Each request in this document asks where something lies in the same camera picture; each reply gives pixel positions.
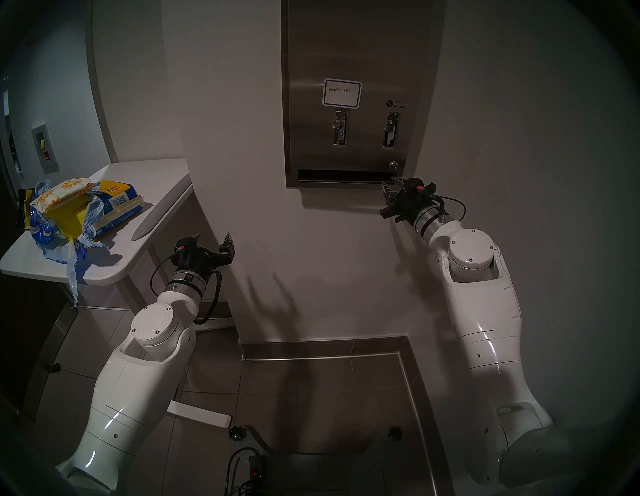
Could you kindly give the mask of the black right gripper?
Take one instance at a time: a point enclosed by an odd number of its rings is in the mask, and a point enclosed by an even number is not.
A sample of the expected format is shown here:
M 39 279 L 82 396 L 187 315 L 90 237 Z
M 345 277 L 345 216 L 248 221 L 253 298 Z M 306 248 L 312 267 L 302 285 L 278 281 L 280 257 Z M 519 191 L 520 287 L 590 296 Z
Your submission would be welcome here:
M 380 209 L 383 219 L 393 218 L 396 223 L 407 221 L 415 223 L 419 217 L 432 208 L 436 216 L 444 215 L 444 201 L 435 195 L 434 187 L 405 187 L 402 177 L 392 177 L 393 185 L 401 188 L 395 191 L 387 182 L 383 182 L 383 196 L 386 206 Z

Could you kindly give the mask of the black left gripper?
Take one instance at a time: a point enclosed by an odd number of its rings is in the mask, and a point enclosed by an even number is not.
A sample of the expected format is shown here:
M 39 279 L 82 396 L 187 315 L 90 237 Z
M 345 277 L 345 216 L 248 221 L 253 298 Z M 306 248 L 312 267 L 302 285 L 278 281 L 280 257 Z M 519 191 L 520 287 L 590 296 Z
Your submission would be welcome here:
M 177 245 L 175 267 L 178 271 L 193 272 L 201 279 L 210 279 L 219 267 L 232 263 L 235 254 L 234 244 L 231 233 L 227 232 L 220 244 L 220 251 L 214 253 L 197 246 L 200 237 L 201 233 L 196 233 L 189 237 L 189 245 Z

